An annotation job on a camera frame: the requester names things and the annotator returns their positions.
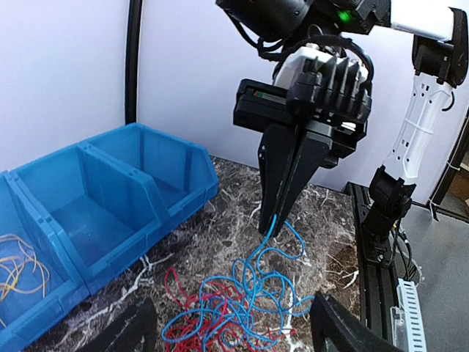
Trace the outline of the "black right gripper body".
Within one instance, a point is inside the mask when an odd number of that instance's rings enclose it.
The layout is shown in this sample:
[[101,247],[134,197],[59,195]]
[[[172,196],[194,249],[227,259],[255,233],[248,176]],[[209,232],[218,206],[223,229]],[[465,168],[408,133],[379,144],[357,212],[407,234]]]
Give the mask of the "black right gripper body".
[[324,169],[336,167],[340,159],[354,153],[357,144],[366,136],[367,122],[356,123],[348,128],[345,122],[332,126],[313,117],[299,117],[289,111],[286,105],[287,91],[263,82],[243,79],[237,89],[233,111],[233,124],[257,132],[264,132],[270,123],[289,128],[328,127],[332,132],[332,148],[320,164]]

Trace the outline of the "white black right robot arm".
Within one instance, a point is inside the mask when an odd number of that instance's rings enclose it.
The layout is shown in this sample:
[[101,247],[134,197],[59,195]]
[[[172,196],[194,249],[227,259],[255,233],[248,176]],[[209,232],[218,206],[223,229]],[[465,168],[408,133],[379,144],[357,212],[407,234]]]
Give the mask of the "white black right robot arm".
[[240,35],[275,65],[240,82],[235,125],[259,131],[258,229],[277,235],[314,173],[355,152],[372,114],[374,64],[353,36],[409,34],[413,82],[362,222],[376,260],[408,211],[438,115],[468,72],[468,17],[436,1],[220,1]]

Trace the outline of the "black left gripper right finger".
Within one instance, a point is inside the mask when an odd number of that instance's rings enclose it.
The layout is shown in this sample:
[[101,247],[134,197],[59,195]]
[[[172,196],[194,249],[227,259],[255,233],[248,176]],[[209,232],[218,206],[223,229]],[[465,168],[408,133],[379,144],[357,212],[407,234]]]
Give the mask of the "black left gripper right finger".
[[338,351],[400,351],[361,324],[333,296],[317,291],[309,311],[315,351],[326,351],[327,340]]

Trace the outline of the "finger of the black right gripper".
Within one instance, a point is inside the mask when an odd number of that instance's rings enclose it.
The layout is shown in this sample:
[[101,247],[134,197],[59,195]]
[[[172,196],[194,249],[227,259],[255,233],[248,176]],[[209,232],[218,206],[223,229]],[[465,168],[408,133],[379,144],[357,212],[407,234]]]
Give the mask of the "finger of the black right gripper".
[[301,138],[295,128],[269,124],[259,145],[262,206],[259,231],[277,235],[298,197],[293,185]]
[[277,219],[273,237],[280,233],[299,194],[332,148],[332,138],[315,132],[305,132],[297,138],[297,142],[277,201],[275,212]]

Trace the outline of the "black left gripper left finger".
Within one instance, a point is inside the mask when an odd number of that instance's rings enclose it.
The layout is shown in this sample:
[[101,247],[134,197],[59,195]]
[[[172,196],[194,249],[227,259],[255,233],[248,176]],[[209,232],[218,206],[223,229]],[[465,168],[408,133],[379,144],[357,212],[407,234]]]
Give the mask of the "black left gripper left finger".
[[96,338],[78,351],[134,351],[144,338],[142,351],[154,351],[158,316],[150,297],[130,305]]

